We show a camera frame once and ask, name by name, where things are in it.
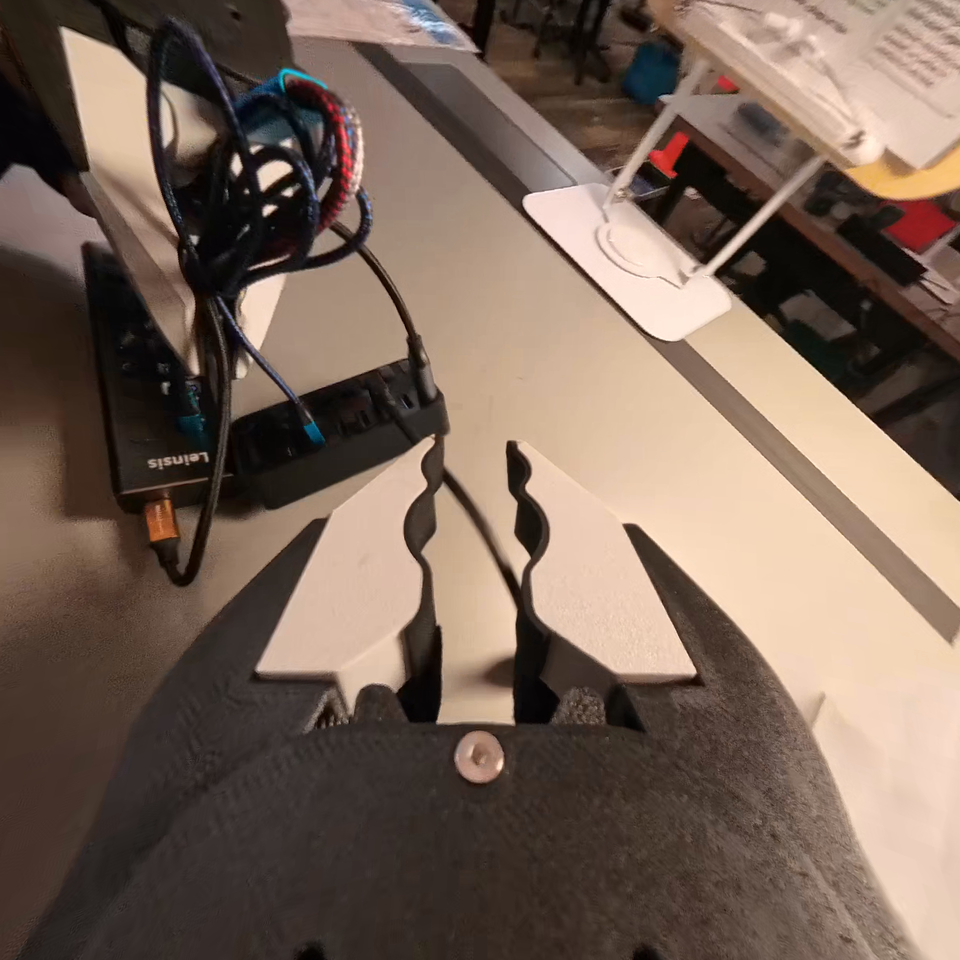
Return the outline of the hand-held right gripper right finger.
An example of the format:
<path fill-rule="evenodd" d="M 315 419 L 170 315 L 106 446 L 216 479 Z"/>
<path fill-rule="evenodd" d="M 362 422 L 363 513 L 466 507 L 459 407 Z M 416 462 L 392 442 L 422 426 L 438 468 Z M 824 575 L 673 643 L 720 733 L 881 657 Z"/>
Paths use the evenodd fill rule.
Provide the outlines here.
<path fill-rule="evenodd" d="M 546 724 L 573 690 L 618 710 L 627 687 L 694 681 L 697 669 L 626 526 L 527 441 L 506 447 L 520 576 L 513 719 Z"/>

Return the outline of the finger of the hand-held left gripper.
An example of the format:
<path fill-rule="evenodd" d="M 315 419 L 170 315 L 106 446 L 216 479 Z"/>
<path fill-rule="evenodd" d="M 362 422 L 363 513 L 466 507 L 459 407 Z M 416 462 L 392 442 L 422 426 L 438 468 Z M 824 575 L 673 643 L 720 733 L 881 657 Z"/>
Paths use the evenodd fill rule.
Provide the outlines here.
<path fill-rule="evenodd" d="M 245 343 L 260 352 L 278 308 L 286 273 L 247 286 L 228 299 L 228 349 L 232 378 L 245 378 L 255 361 Z"/>
<path fill-rule="evenodd" d="M 154 169 L 146 80 L 114 47 L 60 29 L 87 157 L 80 180 L 102 233 L 153 324 L 193 376 L 204 372 L 196 296 Z"/>

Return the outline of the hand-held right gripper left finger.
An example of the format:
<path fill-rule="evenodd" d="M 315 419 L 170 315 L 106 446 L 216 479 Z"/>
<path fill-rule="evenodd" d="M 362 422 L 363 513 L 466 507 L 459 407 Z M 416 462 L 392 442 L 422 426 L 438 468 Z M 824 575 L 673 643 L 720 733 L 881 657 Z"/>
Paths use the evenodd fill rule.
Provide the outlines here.
<path fill-rule="evenodd" d="M 444 443 L 428 437 L 325 519 L 255 676 L 332 685 L 353 711 L 369 686 L 413 722 L 442 701 L 442 635 L 426 546 L 437 530 Z"/>

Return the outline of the dark grey USB hub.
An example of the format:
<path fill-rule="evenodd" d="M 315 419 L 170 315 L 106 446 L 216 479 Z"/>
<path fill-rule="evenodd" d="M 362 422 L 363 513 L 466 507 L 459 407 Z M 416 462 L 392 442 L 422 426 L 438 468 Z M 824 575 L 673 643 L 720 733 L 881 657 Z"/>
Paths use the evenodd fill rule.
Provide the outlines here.
<path fill-rule="evenodd" d="M 307 436 L 286 401 L 237 418 L 231 426 L 234 473 L 262 507 L 277 510 L 387 464 L 411 441 L 450 432 L 444 394 L 431 399 L 407 359 L 318 390 L 302 401 L 323 443 Z"/>

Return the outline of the black long USB hub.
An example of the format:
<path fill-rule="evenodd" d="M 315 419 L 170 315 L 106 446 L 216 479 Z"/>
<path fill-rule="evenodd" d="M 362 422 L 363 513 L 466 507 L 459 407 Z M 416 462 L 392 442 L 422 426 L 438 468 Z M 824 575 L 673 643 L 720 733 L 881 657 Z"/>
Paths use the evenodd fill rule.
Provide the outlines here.
<path fill-rule="evenodd" d="M 87 242 L 81 263 L 114 499 L 126 514 L 168 498 L 202 506 L 215 440 L 206 378 L 190 378 L 112 251 Z"/>

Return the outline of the person's left forearm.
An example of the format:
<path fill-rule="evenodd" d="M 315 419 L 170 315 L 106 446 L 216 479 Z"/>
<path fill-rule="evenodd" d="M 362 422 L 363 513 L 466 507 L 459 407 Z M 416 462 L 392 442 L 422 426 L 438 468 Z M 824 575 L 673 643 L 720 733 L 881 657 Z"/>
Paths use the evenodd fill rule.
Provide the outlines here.
<path fill-rule="evenodd" d="M 33 170 L 79 213 L 96 208 L 62 139 L 45 114 L 5 74 L 1 75 L 1 178 L 14 167 Z"/>

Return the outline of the printed paper sheet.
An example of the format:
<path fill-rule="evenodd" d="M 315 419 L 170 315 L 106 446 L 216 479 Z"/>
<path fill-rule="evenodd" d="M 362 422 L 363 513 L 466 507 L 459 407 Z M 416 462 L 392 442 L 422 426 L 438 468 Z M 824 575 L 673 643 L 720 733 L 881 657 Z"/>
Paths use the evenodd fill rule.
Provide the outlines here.
<path fill-rule="evenodd" d="M 430 1 L 283 1 L 292 38 L 477 54 L 469 35 Z"/>

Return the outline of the document stand with instruction sheet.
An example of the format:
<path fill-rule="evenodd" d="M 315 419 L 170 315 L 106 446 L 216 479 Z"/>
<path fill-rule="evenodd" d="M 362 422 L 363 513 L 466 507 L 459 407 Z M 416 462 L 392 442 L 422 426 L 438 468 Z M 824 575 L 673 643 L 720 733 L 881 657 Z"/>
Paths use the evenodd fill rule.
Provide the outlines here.
<path fill-rule="evenodd" d="M 537 226 L 639 328 L 676 342 L 728 312 L 721 266 L 826 162 L 884 200 L 958 187 L 957 1 L 698 1 L 659 16 L 693 55 L 614 182 L 533 193 Z M 666 239 L 629 194 L 634 175 L 716 69 L 812 156 L 705 264 Z"/>

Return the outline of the blue bag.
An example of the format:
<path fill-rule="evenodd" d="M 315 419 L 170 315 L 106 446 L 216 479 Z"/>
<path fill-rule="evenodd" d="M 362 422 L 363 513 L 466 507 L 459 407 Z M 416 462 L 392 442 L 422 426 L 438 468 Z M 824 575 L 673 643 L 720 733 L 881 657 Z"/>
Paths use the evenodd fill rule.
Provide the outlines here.
<path fill-rule="evenodd" d="M 676 89 L 682 53 L 661 40 L 640 43 L 621 80 L 620 89 L 632 102 L 653 106 Z"/>

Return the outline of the red plastic object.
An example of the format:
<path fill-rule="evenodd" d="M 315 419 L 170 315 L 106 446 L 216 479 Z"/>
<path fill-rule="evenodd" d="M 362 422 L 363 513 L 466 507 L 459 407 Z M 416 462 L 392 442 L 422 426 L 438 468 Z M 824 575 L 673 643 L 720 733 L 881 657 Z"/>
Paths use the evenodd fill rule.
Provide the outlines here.
<path fill-rule="evenodd" d="M 674 132 L 661 149 L 651 150 L 647 162 L 659 174 L 672 181 L 677 177 L 677 162 L 689 142 L 690 138 L 687 135 L 679 131 Z"/>

